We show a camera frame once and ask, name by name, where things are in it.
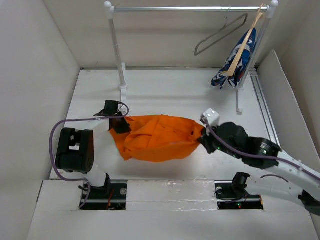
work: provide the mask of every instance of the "clothes hanger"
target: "clothes hanger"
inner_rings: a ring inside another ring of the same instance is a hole
[[[255,20],[253,21],[253,24],[252,24],[251,28],[249,29],[248,33],[246,34],[238,53],[236,54],[235,58],[233,59],[233,62],[232,62],[231,66],[230,66],[230,68],[229,68],[229,70],[227,72],[227,75],[229,77],[232,77],[234,75],[234,73],[236,71],[236,68],[237,68],[237,65],[239,64],[240,58],[242,56],[242,53],[244,52],[245,47],[247,45],[247,42],[249,40],[249,37],[250,37],[252,31],[254,30],[255,26],[257,25],[257,22],[259,21],[259,19],[264,15],[263,13],[260,12],[262,6],[263,6],[263,4],[259,8],[258,13],[257,13],[257,15],[255,17]]]
[[[210,38],[214,37],[215,35],[217,35],[218,33],[220,33],[222,30],[225,30],[226,28],[228,28],[229,26],[233,25],[234,23],[236,23],[237,21],[244,19],[243,23],[236,27],[235,29],[233,29],[232,31],[230,31],[229,33],[227,33],[226,35],[222,36],[221,38],[219,38],[218,40],[214,41],[213,43],[211,43],[209,46],[206,46],[205,48],[201,49],[200,51],[198,51],[198,48],[200,47],[201,44],[205,43],[206,41],[208,41]],[[218,42],[220,42],[222,39],[226,38],[227,36],[229,36],[230,34],[232,34],[233,32],[235,32],[236,30],[238,30],[239,28],[241,28],[243,25],[246,24],[247,22],[247,18],[248,18],[248,14],[245,13],[243,15],[241,15],[240,17],[238,17],[237,19],[235,19],[234,21],[230,22],[228,25],[225,25],[223,28],[219,29],[217,32],[211,34],[210,36],[208,36],[207,38],[205,38],[204,40],[200,41],[197,46],[194,49],[194,55],[198,56],[199,54],[202,54],[205,50],[211,48],[213,45],[217,44]]]

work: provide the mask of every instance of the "red wire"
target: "red wire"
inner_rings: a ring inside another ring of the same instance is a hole
[[[108,205],[106,206],[106,209],[107,209],[107,210],[108,210],[109,206],[111,205],[111,204],[110,204],[110,200],[111,200],[114,192],[115,192],[115,190],[113,189],[112,192],[111,192],[111,194],[110,194],[109,200],[108,200]]]

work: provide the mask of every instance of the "white wall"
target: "white wall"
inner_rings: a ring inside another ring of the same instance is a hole
[[[319,23],[320,1],[317,1],[280,61],[320,155]],[[313,215],[312,219],[319,235],[320,217]]]
[[[49,133],[67,115],[79,70],[42,0],[0,0],[1,240],[28,236]]]
[[[81,67],[115,67],[105,0],[43,0]],[[279,56],[317,0],[279,0],[279,7],[262,42],[261,57],[271,49]],[[269,0],[111,0],[116,7],[260,6]],[[229,12],[229,21],[242,13]],[[196,45],[226,23],[226,13],[117,13],[115,28],[122,60],[127,66],[221,67],[256,13],[235,33],[199,56]]]

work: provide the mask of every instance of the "blue and white cloth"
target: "blue and white cloth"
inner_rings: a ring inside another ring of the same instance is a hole
[[[245,33],[245,35],[243,35],[243,37],[240,39],[240,41],[237,43],[236,47],[232,50],[230,56],[228,57],[228,59],[225,62],[225,65],[223,66],[223,68],[218,72],[218,74],[211,80],[211,85],[216,87],[216,86],[220,86],[220,89],[222,89],[224,87],[224,85],[228,82],[232,87],[236,87],[238,85],[238,83],[240,82],[241,78],[243,77],[245,70],[246,70],[246,66],[249,62],[250,59],[250,55],[254,50],[255,47],[255,43],[256,43],[256,34],[257,34],[257,30],[256,28],[254,28],[252,30],[252,33],[249,37],[248,42],[246,43],[245,49],[242,53],[241,59],[238,63],[238,65],[236,66],[235,72],[233,74],[233,76],[228,76],[227,72],[233,62],[233,60],[235,59],[242,43],[244,42],[247,33]]]

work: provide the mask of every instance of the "orange fabric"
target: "orange fabric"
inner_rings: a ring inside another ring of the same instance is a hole
[[[199,146],[197,139],[203,126],[193,120],[166,115],[131,116],[125,120],[130,124],[130,133],[117,134],[110,130],[124,160],[184,159]]]

